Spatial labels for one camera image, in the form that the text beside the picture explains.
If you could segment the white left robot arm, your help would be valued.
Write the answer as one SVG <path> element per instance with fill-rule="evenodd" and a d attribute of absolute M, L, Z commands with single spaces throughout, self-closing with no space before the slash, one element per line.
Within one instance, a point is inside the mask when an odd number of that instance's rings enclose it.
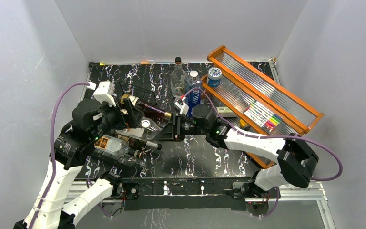
<path fill-rule="evenodd" d="M 69 190 L 95 143 L 110 130 L 136 127 L 136 118 L 143 115 L 127 98 L 122 105 L 89 99 L 78 103 L 57 138 L 51 137 L 51 153 L 46 178 L 27 217 L 16 229 L 73 229 L 90 210 L 106 198 L 125 196 L 122 179 L 105 172 L 86 191 L 66 203 Z"/>

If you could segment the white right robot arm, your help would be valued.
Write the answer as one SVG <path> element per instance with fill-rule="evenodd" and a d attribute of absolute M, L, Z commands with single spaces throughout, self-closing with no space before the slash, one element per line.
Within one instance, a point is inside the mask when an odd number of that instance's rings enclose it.
<path fill-rule="evenodd" d="M 260 198 L 274 187 L 291 184 L 307 188 L 319 160 L 317 154 L 302 138 L 265 136 L 236 129 L 219 118 L 206 105 L 197 105 L 193 116 L 173 113 L 167 125 L 155 139 L 182 141 L 186 135 L 204 135 L 216 148 L 250 152 L 275 163 L 256 172 L 249 182 L 233 184 L 226 193 L 233 198 Z"/>

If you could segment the clear round glass bottle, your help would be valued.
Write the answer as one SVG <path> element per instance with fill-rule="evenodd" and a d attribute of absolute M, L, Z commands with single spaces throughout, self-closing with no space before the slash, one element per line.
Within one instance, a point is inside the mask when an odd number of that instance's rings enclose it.
<path fill-rule="evenodd" d="M 127 128 L 123 130 L 115 130 L 117 134 L 127 137 L 139 139 L 142 141 L 154 140 L 155 137 L 163 130 L 161 126 L 152 119 L 143 117 L 138 123 L 137 128 Z"/>

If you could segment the blue square glass bottle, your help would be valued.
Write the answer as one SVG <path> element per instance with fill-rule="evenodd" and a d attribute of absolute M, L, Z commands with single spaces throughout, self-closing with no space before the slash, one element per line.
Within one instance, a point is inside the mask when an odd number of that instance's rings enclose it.
<path fill-rule="evenodd" d="M 188 105 L 187 117 L 192 117 L 192 109 L 201 103 L 201 91 L 195 88 L 202 89 L 202 81 L 198 76 L 197 71 L 190 71 L 188 77 L 185 79 L 185 92 L 193 89 L 185 97 L 185 103 Z"/>

